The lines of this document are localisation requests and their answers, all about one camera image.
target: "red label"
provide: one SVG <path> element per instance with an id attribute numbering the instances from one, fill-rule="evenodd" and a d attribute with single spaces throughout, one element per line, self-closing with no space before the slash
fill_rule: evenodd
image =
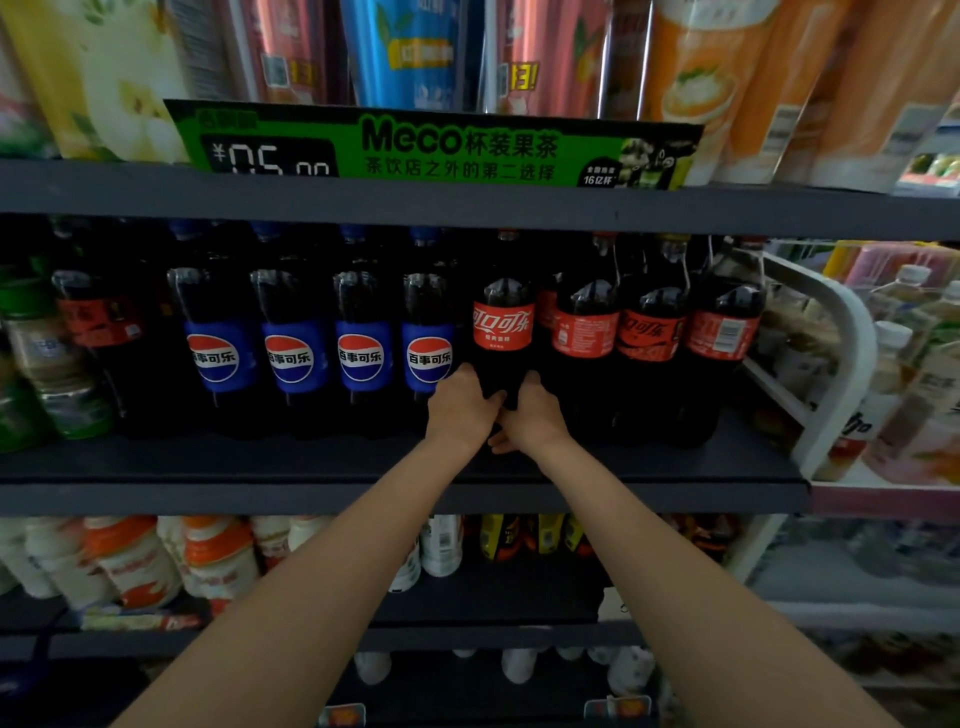
<path id="1" fill-rule="evenodd" d="M 553 330 L 557 325 L 557 292 L 543 290 L 537 294 L 537 323 Z"/>
<path id="2" fill-rule="evenodd" d="M 112 347 L 143 336 L 140 312 L 126 296 L 94 301 L 57 300 L 73 340 L 82 347 Z"/>
<path id="3" fill-rule="evenodd" d="M 669 361 L 677 353 L 684 319 L 659 319 L 624 311 L 616 332 L 616 350 L 637 361 Z"/>
<path id="4" fill-rule="evenodd" d="M 473 304 L 473 341 L 495 352 L 516 352 L 533 338 L 534 305 L 500 308 Z"/>
<path id="5" fill-rule="evenodd" d="M 760 317 L 732 319 L 717 313 L 697 311 L 690 317 L 684 343 L 701 356 L 740 361 L 754 340 Z"/>
<path id="6" fill-rule="evenodd" d="M 553 348 L 567 356 L 598 359 L 613 351 L 619 313 L 601 316 L 573 316 L 557 311 L 557 327 L 553 329 Z"/>

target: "person's left hand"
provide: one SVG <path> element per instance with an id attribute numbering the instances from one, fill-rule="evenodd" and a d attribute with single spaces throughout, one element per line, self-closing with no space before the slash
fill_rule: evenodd
<path id="1" fill-rule="evenodd" d="M 493 421 L 505 399 L 506 392 L 484 399 L 473 367 L 461 364 L 456 372 L 437 384 L 437 391 L 427 404 L 430 419 L 426 437 L 452 438 L 476 452 L 490 436 Z"/>

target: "forearm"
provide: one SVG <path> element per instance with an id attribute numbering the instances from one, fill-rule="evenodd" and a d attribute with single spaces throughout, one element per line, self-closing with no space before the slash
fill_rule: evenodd
<path id="1" fill-rule="evenodd" d="M 446 440 L 417 445 L 204 630 L 115 725 L 312 725 L 420 527 L 472 455 Z"/>
<path id="2" fill-rule="evenodd" d="M 697 725 L 897 725 L 793 625 L 582 448 L 560 443 L 536 459 Z"/>

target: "barcode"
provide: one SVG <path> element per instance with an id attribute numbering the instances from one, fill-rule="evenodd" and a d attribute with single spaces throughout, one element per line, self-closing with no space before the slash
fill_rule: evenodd
<path id="1" fill-rule="evenodd" d="M 501 99 L 507 98 L 508 85 L 510 80 L 510 64 L 500 63 L 496 68 L 496 93 Z"/>
<path id="2" fill-rule="evenodd" d="M 713 340 L 713 350 L 715 352 L 735 353 L 740 346 L 740 337 L 743 336 L 743 329 L 747 322 L 739 319 L 724 319 L 717 331 L 717 336 Z"/>
<path id="3" fill-rule="evenodd" d="M 890 131 L 881 153 L 891 157 L 909 155 L 943 115 L 942 107 L 907 104 Z"/>
<path id="4" fill-rule="evenodd" d="M 800 120 L 802 107 L 780 106 L 774 118 L 770 121 L 770 128 L 763 139 L 763 146 L 760 149 L 761 154 L 780 155 L 786 149 L 790 137 L 793 136 L 793 130 L 797 127 Z"/>
<path id="5" fill-rule="evenodd" d="M 282 56 L 263 54 L 263 78 L 270 88 L 289 88 L 287 60 Z"/>

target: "digital price display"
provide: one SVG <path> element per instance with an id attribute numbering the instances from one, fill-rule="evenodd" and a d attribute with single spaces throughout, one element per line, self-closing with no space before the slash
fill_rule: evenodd
<path id="1" fill-rule="evenodd" d="M 214 172 L 340 177 L 337 153 L 329 139 L 202 134 L 200 143 Z"/>

